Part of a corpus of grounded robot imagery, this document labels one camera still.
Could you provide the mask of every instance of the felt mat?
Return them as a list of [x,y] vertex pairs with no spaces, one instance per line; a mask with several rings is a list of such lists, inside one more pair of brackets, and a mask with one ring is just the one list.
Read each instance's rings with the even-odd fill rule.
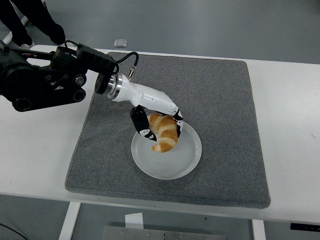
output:
[[[115,60],[124,55],[110,53]],[[165,92],[195,129],[202,155],[178,179],[148,176],[135,164],[128,102],[94,94],[65,187],[90,195],[196,205],[266,208],[270,195],[247,64],[239,60],[139,55],[134,82]],[[127,75],[134,57],[119,65]]]

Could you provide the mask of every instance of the person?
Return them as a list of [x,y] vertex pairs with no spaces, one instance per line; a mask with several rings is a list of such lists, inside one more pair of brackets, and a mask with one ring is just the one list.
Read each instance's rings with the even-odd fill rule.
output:
[[[63,27],[55,23],[41,0],[11,1],[33,25],[50,37],[54,44],[62,45],[65,42],[66,36]],[[22,49],[30,49],[35,44],[25,26],[21,23],[11,1],[0,1],[0,21],[12,32],[12,41],[15,44]]]

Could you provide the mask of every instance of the table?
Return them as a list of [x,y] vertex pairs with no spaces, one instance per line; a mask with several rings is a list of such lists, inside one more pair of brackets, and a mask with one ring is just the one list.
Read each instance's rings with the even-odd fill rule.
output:
[[[56,46],[36,45],[35,51]],[[117,52],[98,49],[101,52]],[[179,56],[160,53],[142,53]],[[247,63],[271,204],[218,207],[72,193],[64,183],[97,73],[88,71],[79,103],[17,112],[0,97],[0,194],[269,221],[320,224],[320,65],[241,59]],[[44,66],[48,62],[31,59]]]

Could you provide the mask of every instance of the plate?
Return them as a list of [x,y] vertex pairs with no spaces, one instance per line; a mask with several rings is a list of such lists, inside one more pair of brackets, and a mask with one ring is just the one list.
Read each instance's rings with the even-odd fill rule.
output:
[[131,152],[135,164],[147,175],[162,180],[181,178],[190,173],[199,163],[202,145],[196,131],[183,123],[177,145],[167,152],[154,152],[151,146],[157,144],[139,133],[135,133]]

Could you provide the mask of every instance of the gray floor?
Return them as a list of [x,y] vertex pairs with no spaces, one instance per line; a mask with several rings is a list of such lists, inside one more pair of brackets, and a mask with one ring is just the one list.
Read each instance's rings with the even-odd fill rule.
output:
[[[319,0],[47,0],[46,5],[67,39],[92,48],[114,49],[116,39],[126,39],[128,51],[320,64]],[[53,45],[32,24],[27,23],[26,29],[36,44]],[[8,33],[0,24],[0,38]],[[61,219],[66,206],[65,202],[0,198],[0,222],[23,233],[44,224],[42,237],[52,223],[36,218],[36,213],[53,211]],[[32,222],[19,217],[22,209],[34,217]],[[194,228],[202,224],[195,223]],[[276,238],[268,233],[269,239]]]
[[[29,240],[57,240],[69,202],[0,195],[0,223]],[[22,240],[15,232],[0,226],[0,240]]]
[[252,222],[247,219],[94,204],[81,205],[72,240],[102,239],[104,226],[125,227],[125,215],[135,213],[142,213],[144,229],[254,240]]

